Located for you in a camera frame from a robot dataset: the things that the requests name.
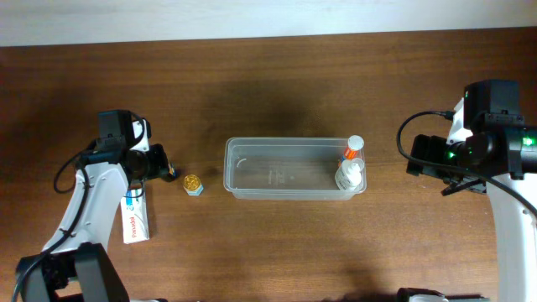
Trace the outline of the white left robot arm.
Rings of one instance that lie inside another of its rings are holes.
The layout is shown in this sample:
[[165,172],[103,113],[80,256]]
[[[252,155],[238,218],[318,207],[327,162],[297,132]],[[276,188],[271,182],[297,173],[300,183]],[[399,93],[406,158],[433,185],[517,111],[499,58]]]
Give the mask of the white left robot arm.
[[76,168],[70,203],[42,251],[19,260],[12,299],[60,301],[58,290],[76,281],[81,292],[66,296],[68,301],[128,301],[107,255],[117,208],[131,185],[152,179],[171,182],[177,177],[175,168],[160,144],[106,147],[92,142],[70,163]]

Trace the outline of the orange tube white cap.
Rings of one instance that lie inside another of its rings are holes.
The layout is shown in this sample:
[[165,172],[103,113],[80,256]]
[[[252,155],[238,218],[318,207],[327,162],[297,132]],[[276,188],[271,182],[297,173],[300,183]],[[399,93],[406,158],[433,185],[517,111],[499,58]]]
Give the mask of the orange tube white cap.
[[361,136],[352,135],[347,140],[347,146],[339,159],[339,165],[341,165],[345,160],[352,159],[364,159],[364,146],[365,142]]

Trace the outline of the white squeeze bottle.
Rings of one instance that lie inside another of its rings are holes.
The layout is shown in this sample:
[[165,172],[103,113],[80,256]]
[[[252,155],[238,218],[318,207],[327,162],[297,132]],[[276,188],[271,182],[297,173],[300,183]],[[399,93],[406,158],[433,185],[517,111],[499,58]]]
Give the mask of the white squeeze bottle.
[[335,173],[335,182],[340,190],[361,190],[365,185],[365,163],[362,159],[345,159]]

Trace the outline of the clear plastic container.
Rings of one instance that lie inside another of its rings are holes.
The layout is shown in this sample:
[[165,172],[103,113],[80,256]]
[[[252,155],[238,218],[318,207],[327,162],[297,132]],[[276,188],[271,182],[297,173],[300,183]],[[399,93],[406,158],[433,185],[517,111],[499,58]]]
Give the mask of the clear plastic container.
[[227,140],[223,184],[244,200],[350,200],[367,189],[362,181],[340,190],[335,176],[345,138],[237,137]]

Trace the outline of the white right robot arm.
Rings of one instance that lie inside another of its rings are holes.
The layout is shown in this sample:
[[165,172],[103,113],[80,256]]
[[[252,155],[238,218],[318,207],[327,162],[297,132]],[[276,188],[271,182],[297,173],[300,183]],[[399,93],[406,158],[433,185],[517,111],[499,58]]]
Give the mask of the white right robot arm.
[[448,138],[415,137],[407,171],[443,180],[443,195],[488,197],[498,252],[498,298],[536,299],[536,131],[458,128]]

